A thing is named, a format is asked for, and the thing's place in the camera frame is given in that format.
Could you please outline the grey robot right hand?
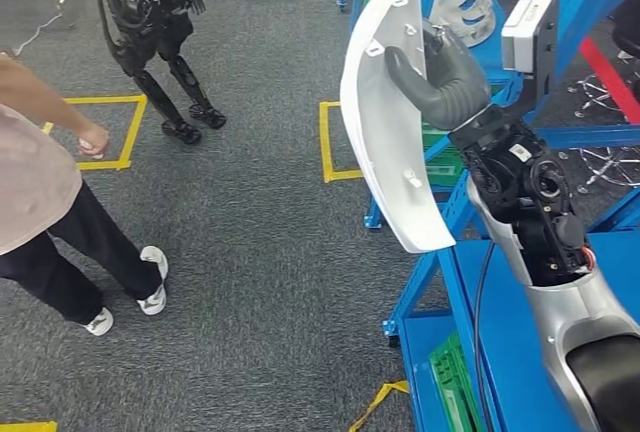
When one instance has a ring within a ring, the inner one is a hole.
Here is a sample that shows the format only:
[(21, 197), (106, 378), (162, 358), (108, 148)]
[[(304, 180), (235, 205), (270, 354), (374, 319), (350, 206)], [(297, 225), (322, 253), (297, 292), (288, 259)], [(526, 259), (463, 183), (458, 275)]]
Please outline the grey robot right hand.
[(397, 46), (385, 49), (390, 79), (420, 112), (424, 122), (453, 131), (489, 104), (484, 70), (449, 26), (422, 24), (426, 75), (420, 75)]

